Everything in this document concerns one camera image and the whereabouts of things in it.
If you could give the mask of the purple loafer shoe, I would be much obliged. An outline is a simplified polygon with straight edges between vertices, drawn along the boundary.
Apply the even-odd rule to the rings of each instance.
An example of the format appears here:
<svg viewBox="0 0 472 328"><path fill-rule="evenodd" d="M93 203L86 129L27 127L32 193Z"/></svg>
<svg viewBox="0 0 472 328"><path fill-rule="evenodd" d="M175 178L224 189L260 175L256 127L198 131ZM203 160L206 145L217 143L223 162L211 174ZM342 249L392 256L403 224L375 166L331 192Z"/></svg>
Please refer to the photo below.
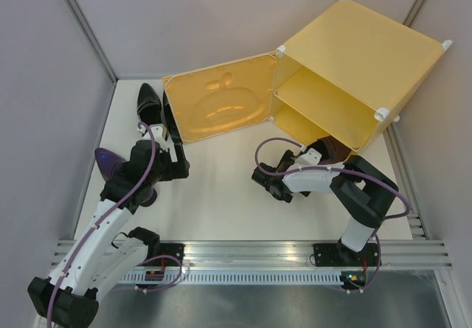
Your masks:
<svg viewBox="0 0 472 328"><path fill-rule="evenodd" d="M119 168L126 162L123 157L102 147L98 147L94 151L94 157L104 181L112 178ZM149 193L145 201L141 203L141 206L149 207L153 205L157 196L157 191L152 188L152 191Z"/></svg>
<svg viewBox="0 0 472 328"><path fill-rule="evenodd" d="M308 145L321 154L319 165L336 164L343 162L351 153L351 149L332 136L317 139Z"/></svg>

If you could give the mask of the yellow cabinet door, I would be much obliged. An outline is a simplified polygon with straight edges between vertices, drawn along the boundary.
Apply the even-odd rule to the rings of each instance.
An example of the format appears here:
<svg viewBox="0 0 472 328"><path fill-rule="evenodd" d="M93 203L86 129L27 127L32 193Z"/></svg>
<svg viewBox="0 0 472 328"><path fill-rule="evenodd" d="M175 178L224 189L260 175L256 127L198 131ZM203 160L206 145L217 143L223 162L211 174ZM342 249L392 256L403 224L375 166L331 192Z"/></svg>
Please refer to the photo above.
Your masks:
<svg viewBox="0 0 472 328"><path fill-rule="evenodd" d="M269 52L162 78L183 143L266 121L276 64Z"/></svg>

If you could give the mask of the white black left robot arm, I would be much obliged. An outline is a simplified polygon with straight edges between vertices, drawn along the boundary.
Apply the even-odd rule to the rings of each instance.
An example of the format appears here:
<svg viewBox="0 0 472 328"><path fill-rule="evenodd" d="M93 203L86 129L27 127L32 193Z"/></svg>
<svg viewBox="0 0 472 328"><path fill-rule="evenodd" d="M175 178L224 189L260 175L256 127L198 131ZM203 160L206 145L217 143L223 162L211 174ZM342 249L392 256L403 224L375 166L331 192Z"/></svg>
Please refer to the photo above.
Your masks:
<svg viewBox="0 0 472 328"><path fill-rule="evenodd" d="M94 155L105 180L96 210L60 263L27 288L42 327L89 327L100 302L136 266L182 267L180 256L163 252L160 236L142 227L130 230L112 255L105 253L138 208L156 201L156 183L188 177L183 145L168 150L143 139L128 160L101 147Z"/></svg>

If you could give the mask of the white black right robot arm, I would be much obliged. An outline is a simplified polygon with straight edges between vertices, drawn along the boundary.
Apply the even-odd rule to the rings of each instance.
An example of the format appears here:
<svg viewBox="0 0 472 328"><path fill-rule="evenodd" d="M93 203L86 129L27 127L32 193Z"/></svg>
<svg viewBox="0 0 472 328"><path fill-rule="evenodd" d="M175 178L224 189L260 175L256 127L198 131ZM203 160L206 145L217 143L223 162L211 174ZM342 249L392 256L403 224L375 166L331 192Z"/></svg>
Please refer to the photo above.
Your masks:
<svg viewBox="0 0 472 328"><path fill-rule="evenodd" d="M366 159L350 156L345 162L328 164L325 155L312 147L297 155L285 151L276 167L258 164L251 179L286 203L296 193L305 197L312 192L335 195L350 215L335 245L336 259L343 265L368 257L367 243L398 196L398 186Z"/></svg>

